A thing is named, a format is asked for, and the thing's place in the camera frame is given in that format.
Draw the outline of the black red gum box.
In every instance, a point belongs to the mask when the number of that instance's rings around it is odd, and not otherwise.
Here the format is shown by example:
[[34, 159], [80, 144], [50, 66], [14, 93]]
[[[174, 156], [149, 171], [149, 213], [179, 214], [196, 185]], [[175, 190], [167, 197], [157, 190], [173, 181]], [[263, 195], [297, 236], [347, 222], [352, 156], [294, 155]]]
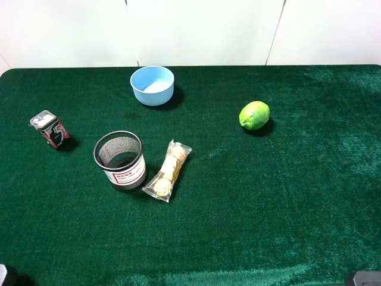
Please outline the black red gum box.
[[34, 127], [55, 149], [59, 149], [70, 138], [70, 134], [60, 119], [48, 110], [43, 110], [32, 117], [29, 125]]

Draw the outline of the clear packet of cookies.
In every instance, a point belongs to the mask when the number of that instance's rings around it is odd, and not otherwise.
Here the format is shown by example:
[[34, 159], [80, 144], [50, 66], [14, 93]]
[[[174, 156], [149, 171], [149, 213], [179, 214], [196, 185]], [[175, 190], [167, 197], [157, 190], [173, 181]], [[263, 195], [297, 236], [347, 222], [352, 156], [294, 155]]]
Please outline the clear packet of cookies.
[[169, 202], [179, 172], [192, 148], [172, 139], [158, 173], [142, 188], [142, 191], [158, 200]]

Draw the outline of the green lime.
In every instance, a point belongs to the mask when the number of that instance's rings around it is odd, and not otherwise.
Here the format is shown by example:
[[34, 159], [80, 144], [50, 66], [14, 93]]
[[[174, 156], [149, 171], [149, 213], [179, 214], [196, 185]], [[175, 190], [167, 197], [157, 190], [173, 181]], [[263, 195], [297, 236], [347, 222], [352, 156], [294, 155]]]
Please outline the green lime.
[[247, 130], [259, 130], [270, 118], [270, 107], [262, 101], [244, 106], [239, 114], [240, 125]]

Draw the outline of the light blue bowl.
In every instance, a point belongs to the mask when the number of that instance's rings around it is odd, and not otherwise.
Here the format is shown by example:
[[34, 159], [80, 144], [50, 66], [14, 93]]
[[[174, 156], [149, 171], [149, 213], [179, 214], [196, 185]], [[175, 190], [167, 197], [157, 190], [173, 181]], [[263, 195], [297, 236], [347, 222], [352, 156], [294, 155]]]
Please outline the light blue bowl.
[[130, 85], [141, 104], [159, 106], [173, 96], [174, 74], [162, 66], [141, 67], [131, 75]]

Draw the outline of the black mesh pen holder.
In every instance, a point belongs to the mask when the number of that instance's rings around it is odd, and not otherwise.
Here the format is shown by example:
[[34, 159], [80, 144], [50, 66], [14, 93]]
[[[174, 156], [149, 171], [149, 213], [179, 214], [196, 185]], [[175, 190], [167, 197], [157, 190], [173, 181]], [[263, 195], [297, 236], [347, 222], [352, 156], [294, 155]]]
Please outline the black mesh pen holder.
[[120, 192], [133, 192], [146, 179], [143, 145], [137, 135], [118, 130], [104, 135], [93, 149], [95, 163]]

